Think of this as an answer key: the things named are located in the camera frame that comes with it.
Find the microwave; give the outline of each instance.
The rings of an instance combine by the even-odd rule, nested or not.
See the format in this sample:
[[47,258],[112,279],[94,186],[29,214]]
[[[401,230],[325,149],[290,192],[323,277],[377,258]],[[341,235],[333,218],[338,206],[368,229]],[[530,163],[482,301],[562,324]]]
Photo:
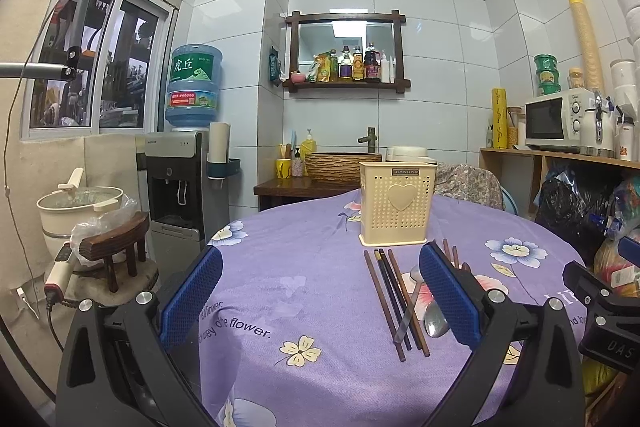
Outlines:
[[526,145],[542,149],[578,149],[584,110],[593,107],[595,97],[583,87],[530,100],[525,104]]

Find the yellow tube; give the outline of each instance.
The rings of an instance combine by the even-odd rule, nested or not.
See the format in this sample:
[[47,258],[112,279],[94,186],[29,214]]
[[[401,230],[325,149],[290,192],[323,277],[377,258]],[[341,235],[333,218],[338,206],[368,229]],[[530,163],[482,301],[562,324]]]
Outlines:
[[571,6],[571,13],[574,16],[575,30],[580,39],[586,88],[590,91],[597,89],[602,96],[605,96],[600,53],[598,52],[598,43],[596,42],[596,35],[593,32],[589,12],[584,5],[584,0],[569,0],[569,4]]
[[494,149],[507,149],[507,92],[501,87],[491,90],[494,110]]

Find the faucet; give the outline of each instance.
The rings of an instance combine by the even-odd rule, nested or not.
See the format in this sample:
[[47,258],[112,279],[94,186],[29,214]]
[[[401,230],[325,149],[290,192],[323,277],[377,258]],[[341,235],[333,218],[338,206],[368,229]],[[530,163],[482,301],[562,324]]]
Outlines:
[[376,128],[367,127],[367,136],[358,138],[358,143],[367,142],[367,152],[375,152],[377,139],[378,137],[376,136]]

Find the blue water jug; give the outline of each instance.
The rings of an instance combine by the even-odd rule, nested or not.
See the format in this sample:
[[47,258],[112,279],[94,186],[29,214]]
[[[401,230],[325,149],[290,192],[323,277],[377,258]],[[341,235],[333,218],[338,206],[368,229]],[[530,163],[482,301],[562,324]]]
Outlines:
[[222,52],[185,44],[171,58],[164,117],[174,127],[208,127],[218,115]]

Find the purple tablecloth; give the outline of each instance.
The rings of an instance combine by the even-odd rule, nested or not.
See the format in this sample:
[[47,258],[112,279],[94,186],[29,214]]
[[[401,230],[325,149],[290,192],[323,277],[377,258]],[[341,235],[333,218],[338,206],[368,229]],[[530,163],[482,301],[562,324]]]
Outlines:
[[[450,331],[427,337],[429,358],[414,347],[399,362],[358,240],[359,197],[281,206],[214,236],[224,269],[200,314],[199,348],[202,401],[220,425],[418,426],[460,372],[470,350]],[[558,296],[581,338],[586,309],[562,284],[562,268],[580,257],[553,233],[434,196],[428,239],[443,238],[485,288],[522,303]],[[417,264],[420,245],[393,250],[403,273]],[[430,299],[421,292],[417,308]],[[512,344],[480,419],[495,412],[519,349]]]

